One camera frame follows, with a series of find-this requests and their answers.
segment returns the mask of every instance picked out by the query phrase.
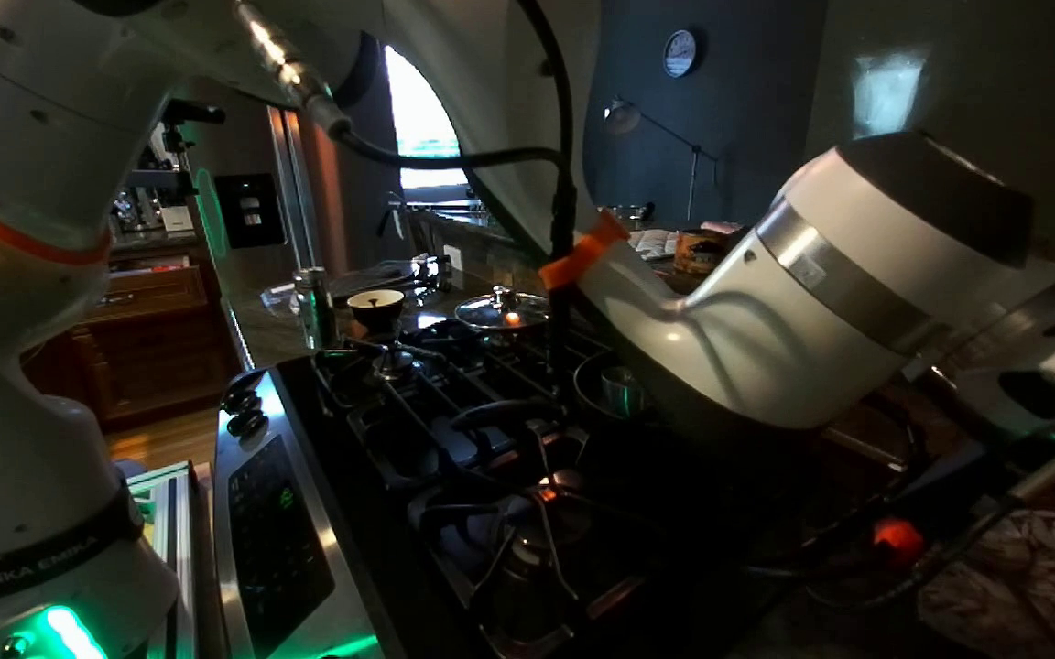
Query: window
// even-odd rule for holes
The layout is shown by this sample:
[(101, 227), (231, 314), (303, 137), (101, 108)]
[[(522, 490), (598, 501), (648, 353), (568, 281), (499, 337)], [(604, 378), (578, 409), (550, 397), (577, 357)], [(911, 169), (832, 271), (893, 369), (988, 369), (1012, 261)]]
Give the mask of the window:
[[(412, 159), (460, 159), (455, 123), (430, 79), (392, 47), (386, 47), (386, 71), (395, 151)], [(403, 169), (399, 183), (412, 203), (447, 203), (468, 192), (463, 169)]]

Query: gas stove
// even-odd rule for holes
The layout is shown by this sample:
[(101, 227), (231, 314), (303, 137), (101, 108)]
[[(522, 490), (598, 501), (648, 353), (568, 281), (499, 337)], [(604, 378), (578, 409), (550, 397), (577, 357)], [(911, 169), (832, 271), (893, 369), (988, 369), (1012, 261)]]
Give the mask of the gas stove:
[(231, 649), (717, 657), (783, 596), (798, 438), (705, 447), (621, 409), (621, 353), (436, 322), (246, 372), (213, 468)]

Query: green led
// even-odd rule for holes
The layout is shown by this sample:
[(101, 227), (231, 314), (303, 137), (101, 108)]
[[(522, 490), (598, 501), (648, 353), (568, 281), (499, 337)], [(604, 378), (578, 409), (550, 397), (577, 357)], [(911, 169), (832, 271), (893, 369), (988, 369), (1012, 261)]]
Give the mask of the green led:
[(9, 657), (29, 659), (105, 659), (94, 635), (75, 608), (43, 608), (20, 635), (11, 635)]
[(326, 651), (319, 651), (319, 657), (326, 657), (326, 659), (348, 659), (348, 657), (363, 657), (363, 651), (370, 651), (370, 649), (377, 649), (377, 635), (351, 636), (351, 642), (335, 643), (335, 649), (326, 649)]

